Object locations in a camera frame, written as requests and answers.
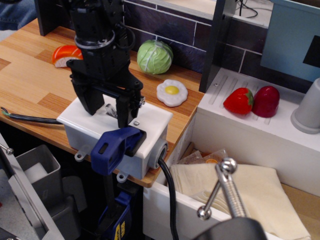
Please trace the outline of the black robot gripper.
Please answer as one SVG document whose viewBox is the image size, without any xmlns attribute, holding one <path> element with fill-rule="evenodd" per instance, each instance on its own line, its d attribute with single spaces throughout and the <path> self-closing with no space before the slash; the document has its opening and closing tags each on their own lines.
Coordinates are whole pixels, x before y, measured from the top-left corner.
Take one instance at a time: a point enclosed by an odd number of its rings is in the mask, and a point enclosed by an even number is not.
<svg viewBox="0 0 320 240">
<path fill-rule="evenodd" d="M 83 59 L 66 64 L 72 71 L 70 77 L 80 103 L 93 116 L 104 105 L 103 94 L 117 98 L 118 127 L 127 127 L 145 103 L 143 83 L 129 70 L 129 52 L 115 45 L 79 48 Z"/>
</svg>

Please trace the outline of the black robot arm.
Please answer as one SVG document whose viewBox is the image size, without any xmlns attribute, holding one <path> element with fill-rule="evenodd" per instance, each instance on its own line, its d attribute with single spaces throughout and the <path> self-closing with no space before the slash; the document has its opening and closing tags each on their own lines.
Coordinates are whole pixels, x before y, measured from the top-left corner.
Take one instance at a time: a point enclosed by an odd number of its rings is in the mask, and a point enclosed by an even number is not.
<svg viewBox="0 0 320 240">
<path fill-rule="evenodd" d="M 69 60 L 71 82 L 84 109 L 94 115 L 104 95 L 116 100 L 119 128 L 138 116 L 143 83 L 129 71 L 135 34 L 123 24 L 122 0 L 63 0 L 82 60 Z"/>
</svg>

